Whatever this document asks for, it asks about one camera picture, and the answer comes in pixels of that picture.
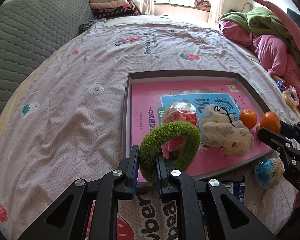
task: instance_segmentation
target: green scrunchie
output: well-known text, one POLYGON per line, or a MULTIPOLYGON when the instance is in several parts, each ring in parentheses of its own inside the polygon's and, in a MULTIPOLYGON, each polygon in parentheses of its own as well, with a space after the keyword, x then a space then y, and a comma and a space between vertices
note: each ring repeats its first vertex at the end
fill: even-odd
POLYGON ((193 161, 200 146, 199 129, 188 122, 170 122, 157 127, 146 135, 140 146, 139 164, 142 176, 149 183, 156 185, 156 155, 165 142, 175 137, 186 139, 178 159, 174 162, 177 170, 185 171, 193 161))

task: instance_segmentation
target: person's hand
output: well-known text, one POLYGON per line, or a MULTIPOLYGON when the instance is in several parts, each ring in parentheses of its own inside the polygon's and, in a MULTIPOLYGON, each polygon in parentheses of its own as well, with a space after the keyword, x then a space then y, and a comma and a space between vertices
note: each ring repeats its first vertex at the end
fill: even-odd
POLYGON ((292 209, 296 210, 297 208, 300 207, 300 191, 298 191, 297 195, 296 195, 296 199, 294 200, 292 209))

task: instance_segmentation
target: black elastic string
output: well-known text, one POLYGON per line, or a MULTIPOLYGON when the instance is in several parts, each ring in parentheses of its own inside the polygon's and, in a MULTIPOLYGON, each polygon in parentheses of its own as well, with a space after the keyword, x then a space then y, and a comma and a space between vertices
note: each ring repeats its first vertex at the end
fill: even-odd
POLYGON ((230 123, 232 124, 233 127, 235 127, 235 126, 233 125, 233 123, 232 123, 231 117, 230 117, 229 112, 227 111, 227 109, 224 109, 223 107, 219 107, 219 108, 218 108, 218 106, 215 106, 215 107, 213 108, 213 110, 215 110, 215 109, 217 109, 217 111, 218 111, 219 113, 220 113, 220 110, 221 110, 221 109, 223 109, 224 111, 226 111, 226 114, 225 114, 225 113, 220 113, 220 114, 225 114, 226 116, 228 116, 228 118, 229 118, 229 120, 230 120, 230 123))

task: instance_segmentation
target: pile of clothes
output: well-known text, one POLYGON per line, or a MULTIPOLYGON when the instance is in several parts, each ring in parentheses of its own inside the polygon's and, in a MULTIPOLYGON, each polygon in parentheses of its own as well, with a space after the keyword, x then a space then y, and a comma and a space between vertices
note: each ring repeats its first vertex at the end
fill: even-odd
POLYGON ((139 15, 131 0, 90 0, 90 7, 95 19, 139 15))
POLYGON ((300 100, 300 29, 274 4, 255 1, 271 7, 277 16, 263 7, 248 13, 231 12, 219 18, 220 30, 229 40, 255 53, 271 76, 281 77, 286 86, 294 87, 300 100))
POLYGON ((206 12, 211 9, 211 3, 208 0, 194 0, 194 6, 206 12))

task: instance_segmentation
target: blue plastic ball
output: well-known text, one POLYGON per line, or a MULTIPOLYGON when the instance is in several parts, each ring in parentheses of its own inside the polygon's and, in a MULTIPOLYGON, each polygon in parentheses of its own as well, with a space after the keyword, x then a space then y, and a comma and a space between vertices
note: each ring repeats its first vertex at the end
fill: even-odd
POLYGON ((264 160, 255 168, 256 180, 266 189, 275 188, 280 183, 283 172, 283 163, 276 158, 264 160))

